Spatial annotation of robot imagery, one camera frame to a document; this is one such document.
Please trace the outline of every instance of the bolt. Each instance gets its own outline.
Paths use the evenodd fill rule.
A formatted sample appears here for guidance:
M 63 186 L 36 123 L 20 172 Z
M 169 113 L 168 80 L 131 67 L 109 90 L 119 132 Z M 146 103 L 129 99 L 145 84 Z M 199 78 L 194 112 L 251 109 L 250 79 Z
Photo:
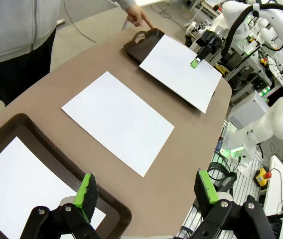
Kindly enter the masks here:
M 249 203 L 248 208 L 253 209 L 253 208 L 255 208 L 255 205 L 253 203 Z
M 228 206 L 228 203 L 226 201 L 221 202 L 221 206 L 226 208 Z

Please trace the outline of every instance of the sheet of paper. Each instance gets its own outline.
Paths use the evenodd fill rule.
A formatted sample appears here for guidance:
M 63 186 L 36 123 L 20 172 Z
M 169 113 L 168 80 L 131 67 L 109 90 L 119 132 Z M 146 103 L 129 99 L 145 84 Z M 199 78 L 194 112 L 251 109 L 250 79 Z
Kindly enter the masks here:
M 0 153 L 0 231 L 9 239 L 20 238 L 34 207 L 54 210 L 63 198 L 75 195 L 19 138 Z M 97 228 L 105 215 L 96 208 L 92 226 Z
M 221 74 L 205 60 L 193 68 L 190 63 L 196 56 L 185 45 L 164 35 L 140 67 L 206 113 Z
M 174 128 L 109 72 L 62 109 L 142 177 Z

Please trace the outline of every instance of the brown tray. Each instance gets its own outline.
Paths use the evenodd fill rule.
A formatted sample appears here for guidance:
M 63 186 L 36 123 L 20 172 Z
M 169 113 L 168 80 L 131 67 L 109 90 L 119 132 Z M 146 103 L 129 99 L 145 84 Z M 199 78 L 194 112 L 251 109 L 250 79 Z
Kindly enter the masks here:
M 77 191 L 85 173 L 79 169 L 25 114 L 17 114 L 0 128 L 0 153 L 16 137 L 53 173 Z M 106 216 L 96 232 L 101 238 L 120 237 L 132 219 L 130 210 L 98 185 L 96 207 Z M 7 237 L 0 231 L 0 239 Z
M 140 64 L 164 35 L 165 33 L 157 28 L 149 31 L 139 31 L 130 42 L 124 45 L 124 50 L 131 58 Z

